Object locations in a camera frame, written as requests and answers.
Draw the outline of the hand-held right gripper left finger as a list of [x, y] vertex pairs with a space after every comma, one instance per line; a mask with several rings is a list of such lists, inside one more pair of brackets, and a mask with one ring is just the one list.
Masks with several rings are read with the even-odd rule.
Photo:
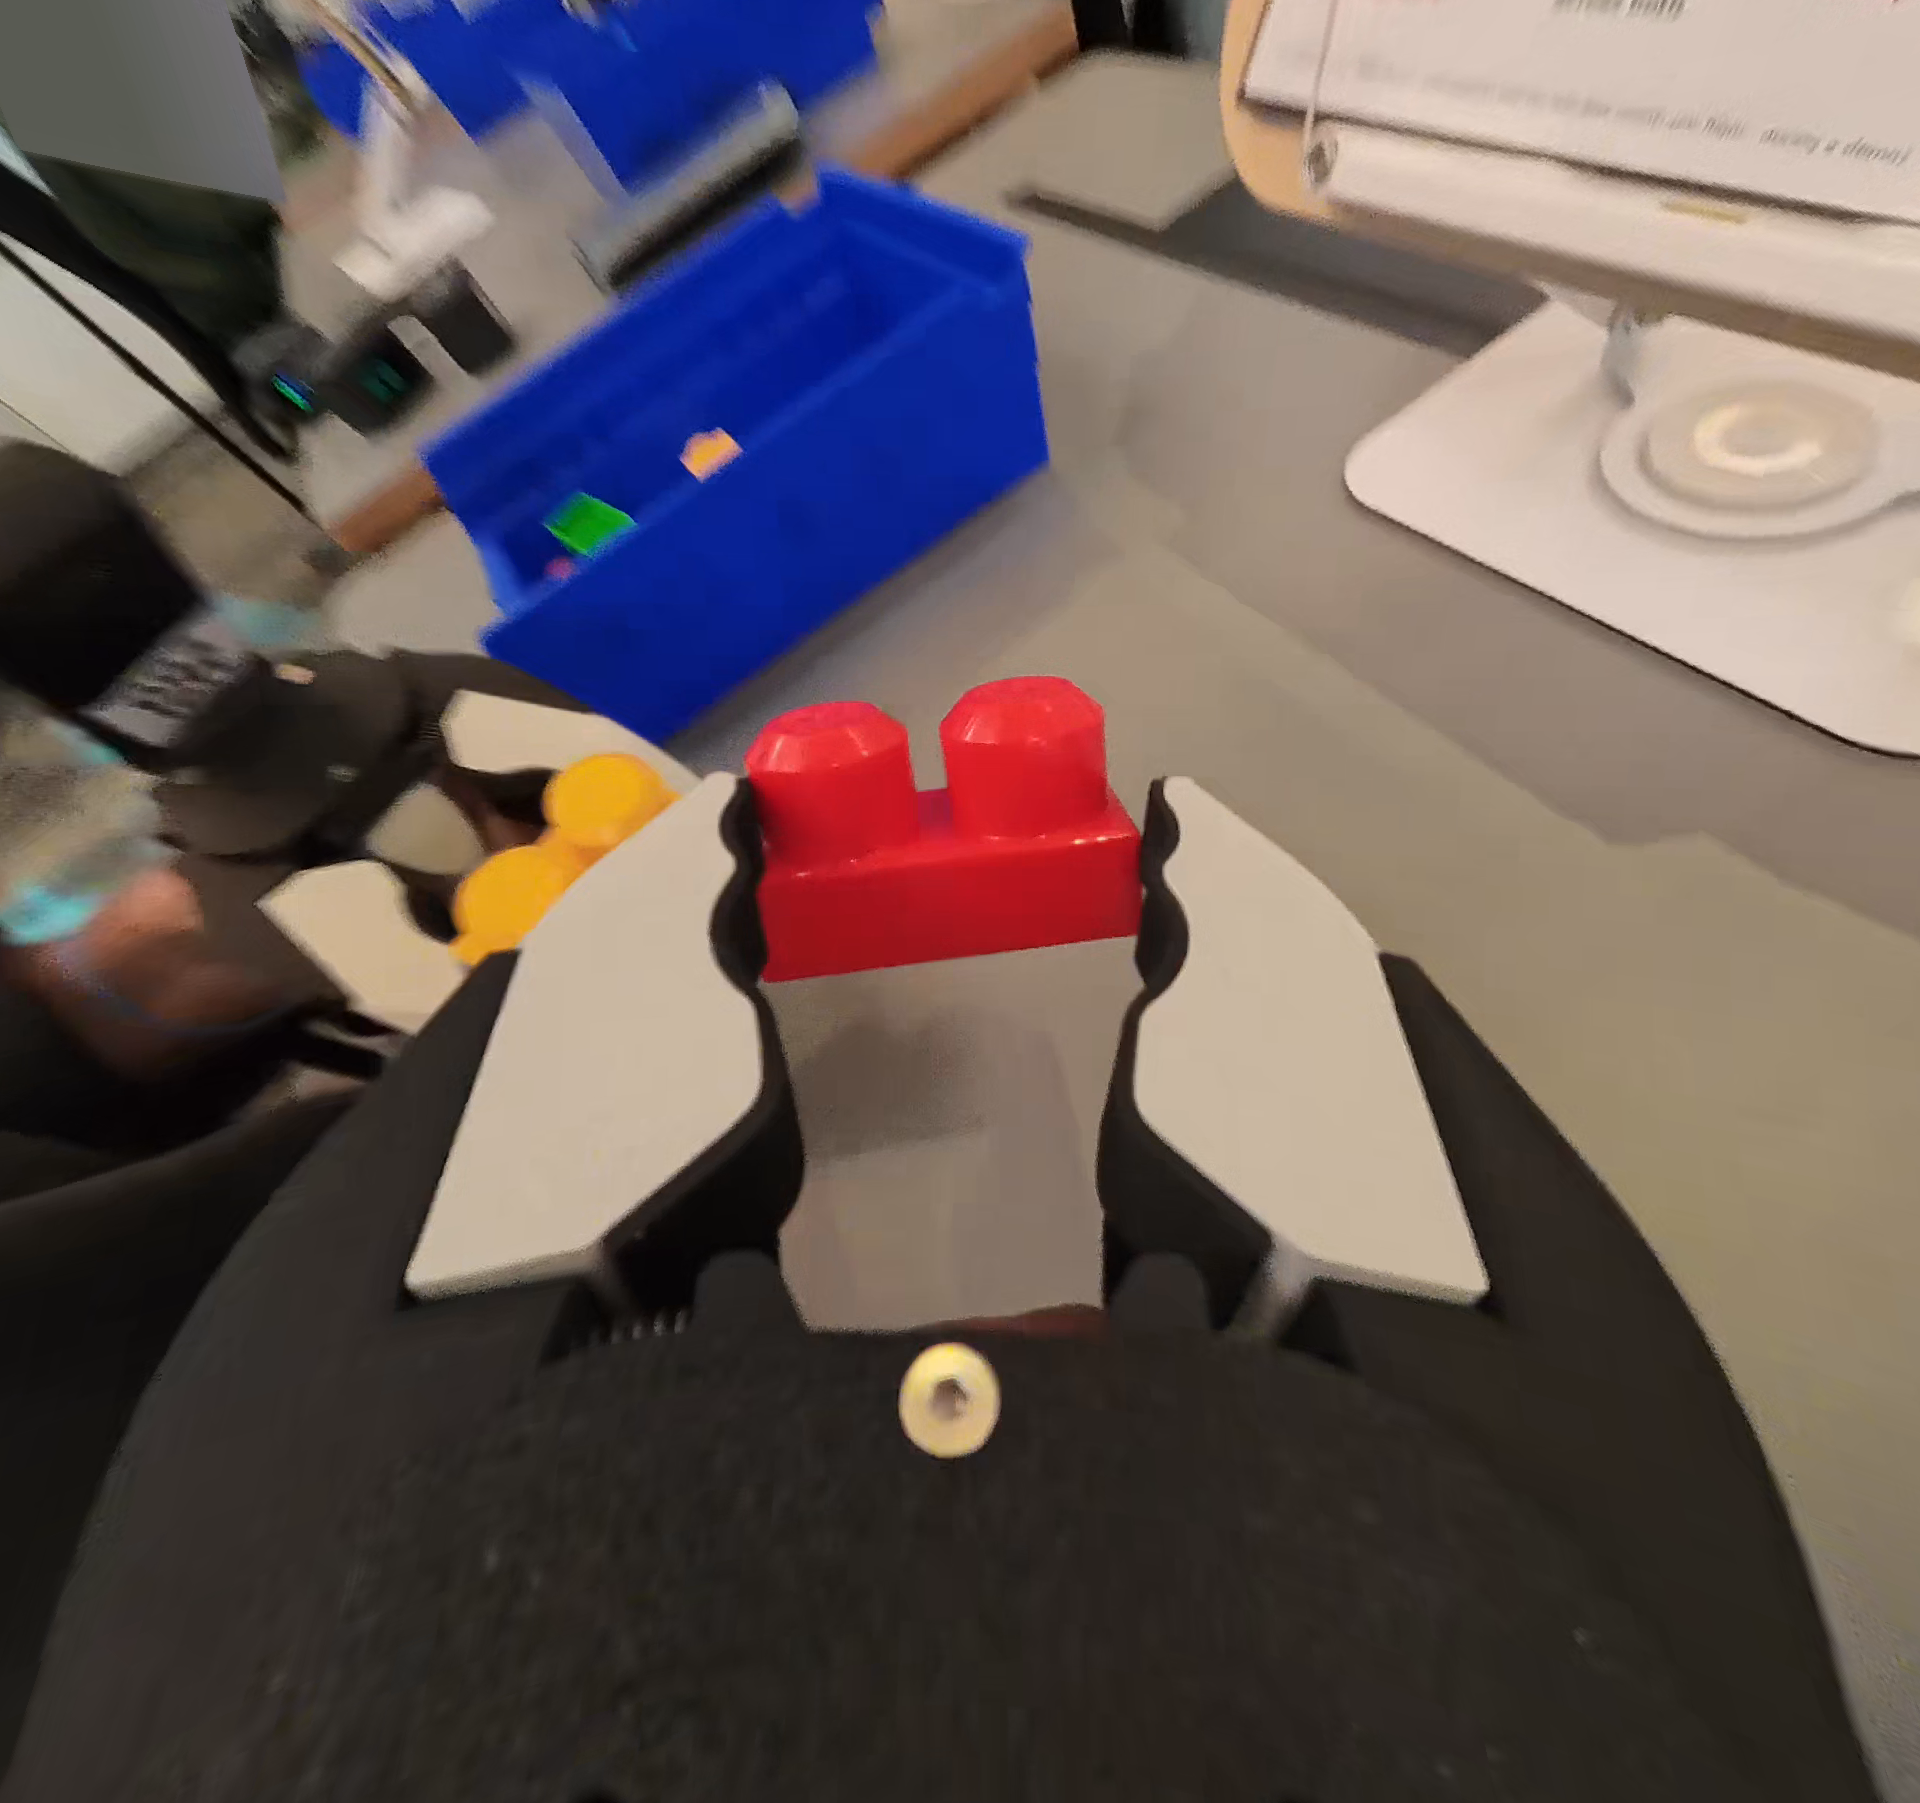
[[801, 1113], [762, 993], [749, 783], [707, 776], [576, 879], [514, 957], [403, 1289], [587, 1289], [692, 1316], [733, 1283], [797, 1311]]

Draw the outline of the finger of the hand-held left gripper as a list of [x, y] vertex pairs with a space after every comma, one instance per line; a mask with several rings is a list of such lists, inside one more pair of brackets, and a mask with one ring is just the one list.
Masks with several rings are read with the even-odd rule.
[[420, 929], [403, 884], [373, 861], [290, 876], [258, 899], [258, 910], [353, 1011], [406, 1037], [476, 974]]
[[698, 771], [595, 712], [460, 690], [441, 715], [442, 774], [499, 809], [537, 809], [546, 783], [595, 757], [623, 754], [686, 794]]

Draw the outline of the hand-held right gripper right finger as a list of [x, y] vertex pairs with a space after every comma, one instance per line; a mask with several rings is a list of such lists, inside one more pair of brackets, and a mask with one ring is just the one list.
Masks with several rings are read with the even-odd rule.
[[1491, 1272], [1369, 929], [1190, 778], [1152, 783], [1139, 872], [1098, 1124], [1103, 1306], [1163, 1284], [1267, 1343], [1328, 1289], [1475, 1311]]

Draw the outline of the red two-stud toy block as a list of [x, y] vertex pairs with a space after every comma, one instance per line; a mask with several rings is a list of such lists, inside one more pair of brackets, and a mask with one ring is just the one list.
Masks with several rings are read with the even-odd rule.
[[906, 727], [870, 702], [759, 731], [746, 782], [766, 981], [1135, 935], [1142, 832], [1096, 698], [1043, 674], [988, 682], [950, 706], [940, 742], [945, 783], [923, 787]]

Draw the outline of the blue plastic bin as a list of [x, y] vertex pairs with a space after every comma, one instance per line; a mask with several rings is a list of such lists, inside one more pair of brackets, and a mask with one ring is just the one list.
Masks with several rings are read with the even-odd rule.
[[[422, 450], [496, 663], [654, 744], [1048, 464], [1026, 244], [830, 169], [616, 297]], [[709, 480], [686, 440], [743, 457]], [[572, 558], [572, 492], [637, 524]]]

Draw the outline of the grey desk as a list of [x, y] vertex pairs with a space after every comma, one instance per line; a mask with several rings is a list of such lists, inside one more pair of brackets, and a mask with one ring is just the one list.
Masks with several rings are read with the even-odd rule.
[[1652, 1241], [1761, 1431], [1887, 1799], [1916, 1799], [1916, 766], [1363, 514], [1470, 351], [1232, 196], [1212, 72], [1094, 57], [919, 172], [1028, 237], [1049, 471], [667, 742], [1060, 674], [1417, 961]]

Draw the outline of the person's left hand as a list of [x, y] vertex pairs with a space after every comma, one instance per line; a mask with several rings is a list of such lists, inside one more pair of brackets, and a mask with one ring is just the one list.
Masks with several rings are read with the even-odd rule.
[[42, 1026], [122, 1081], [202, 1071], [295, 1022], [304, 1000], [224, 952], [189, 879], [136, 872], [79, 932], [4, 939], [4, 1029]]

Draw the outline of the person's grey sweatshirt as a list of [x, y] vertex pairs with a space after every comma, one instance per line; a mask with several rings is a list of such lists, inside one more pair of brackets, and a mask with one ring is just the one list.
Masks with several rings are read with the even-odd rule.
[[232, 1770], [342, 1613], [353, 1526], [445, 1433], [450, 1340], [396, 1320], [454, 1103], [398, 1067], [4, 1203], [9, 1799]]

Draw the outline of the cluster of blue bins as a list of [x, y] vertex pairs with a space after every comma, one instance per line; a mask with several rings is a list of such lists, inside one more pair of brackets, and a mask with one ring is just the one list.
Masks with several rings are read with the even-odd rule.
[[878, 60], [882, 0], [352, 0], [472, 137], [545, 109], [633, 188], [760, 88], [809, 109]]

